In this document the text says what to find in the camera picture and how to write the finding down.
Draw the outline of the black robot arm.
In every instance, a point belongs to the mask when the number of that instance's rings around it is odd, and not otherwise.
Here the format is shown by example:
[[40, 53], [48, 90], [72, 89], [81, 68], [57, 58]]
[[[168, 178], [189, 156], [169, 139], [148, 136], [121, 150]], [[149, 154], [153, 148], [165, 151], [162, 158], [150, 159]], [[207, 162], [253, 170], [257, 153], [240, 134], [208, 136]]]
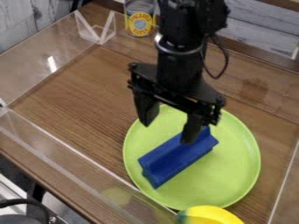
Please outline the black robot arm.
[[157, 0], [158, 32], [154, 64], [128, 64], [137, 118], [149, 126], [164, 103], [187, 114], [181, 142], [195, 142], [201, 130], [220, 120], [224, 95], [207, 83], [203, 73], [207, 44], [221, 44], [216, 32], [225, 28], [229, 8], [224, 0]]

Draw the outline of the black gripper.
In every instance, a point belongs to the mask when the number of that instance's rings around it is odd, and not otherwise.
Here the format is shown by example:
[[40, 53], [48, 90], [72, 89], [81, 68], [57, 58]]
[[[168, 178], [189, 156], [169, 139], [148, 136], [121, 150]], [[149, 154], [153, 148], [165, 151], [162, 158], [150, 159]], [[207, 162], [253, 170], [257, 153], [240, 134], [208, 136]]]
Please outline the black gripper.
[[140, 123], [148, 127], [158, 115], [158, 102], [187, 114], [181, 143], [192, 144], [204, 126], [216, 125], [225, 105], [223, 94], [205, 82], [205, 51], [157, 53], [157, 63], [130, 62], [128, 87]]

